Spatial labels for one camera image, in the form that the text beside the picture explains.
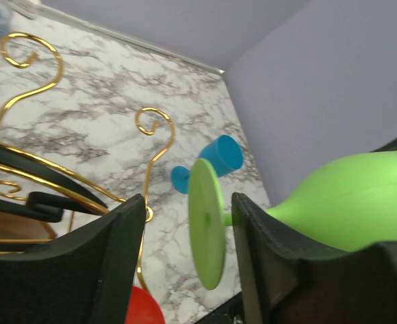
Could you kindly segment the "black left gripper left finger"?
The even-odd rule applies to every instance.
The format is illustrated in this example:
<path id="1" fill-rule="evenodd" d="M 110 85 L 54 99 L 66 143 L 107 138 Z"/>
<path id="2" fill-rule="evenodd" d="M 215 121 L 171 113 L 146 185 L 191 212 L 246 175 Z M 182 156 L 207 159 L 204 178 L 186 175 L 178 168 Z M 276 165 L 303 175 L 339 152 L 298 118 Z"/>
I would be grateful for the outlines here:
<path id="1" fill-rule="evenodd" d="M 0 323 L 124 323 L 144 229 L 142 195 L 25 253 L 0 255 Z"/>

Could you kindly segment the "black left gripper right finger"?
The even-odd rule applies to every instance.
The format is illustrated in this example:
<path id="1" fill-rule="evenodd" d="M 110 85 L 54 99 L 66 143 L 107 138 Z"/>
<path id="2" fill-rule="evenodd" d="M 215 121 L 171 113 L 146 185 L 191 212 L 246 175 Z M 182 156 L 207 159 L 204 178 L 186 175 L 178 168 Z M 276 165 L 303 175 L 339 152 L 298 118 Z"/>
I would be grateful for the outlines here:
<path id="1" fill-rule="evenodd" d="M 232 195 L 247 323 L 397 323 L 397 242 L 344 252 Z"/>

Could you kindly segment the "green plastic wine glass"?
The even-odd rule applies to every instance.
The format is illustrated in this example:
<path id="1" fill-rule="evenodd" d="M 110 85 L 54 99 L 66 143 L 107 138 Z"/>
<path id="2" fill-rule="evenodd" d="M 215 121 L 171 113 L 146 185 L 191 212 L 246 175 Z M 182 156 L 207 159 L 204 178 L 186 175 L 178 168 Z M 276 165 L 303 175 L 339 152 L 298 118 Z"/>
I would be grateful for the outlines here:
<path id="1" fill-rule="evenodd" d="M 188 220 L 198 278 L 215 289 L 226 258 L 226 213 L 212 164 L 194 163 L 189 179 Z M 397 151 L 360 153 L 327 163 L 305 178 L 270 216 L 320 243 L 345 251 L 397 241 Z"/>

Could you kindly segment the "blue plastic wine glass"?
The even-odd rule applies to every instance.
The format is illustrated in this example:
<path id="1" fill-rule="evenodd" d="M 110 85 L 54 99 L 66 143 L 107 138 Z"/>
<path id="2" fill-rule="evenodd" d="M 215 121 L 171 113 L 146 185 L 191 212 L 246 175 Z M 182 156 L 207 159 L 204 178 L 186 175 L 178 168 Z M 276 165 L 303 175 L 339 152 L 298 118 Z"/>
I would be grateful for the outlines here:
<path id="1" fill-rule="evenodd" d="M 221 135 L 205 146 L 198 158 L 206 159 L 212 164 L 217 177 L 223 177 L 243 166 L 244 155 L 238 142 L 229 135 Z M 182 194 L 188 193 L 190 170 L 177 165 L 171 171 L 171 183 Z"/>

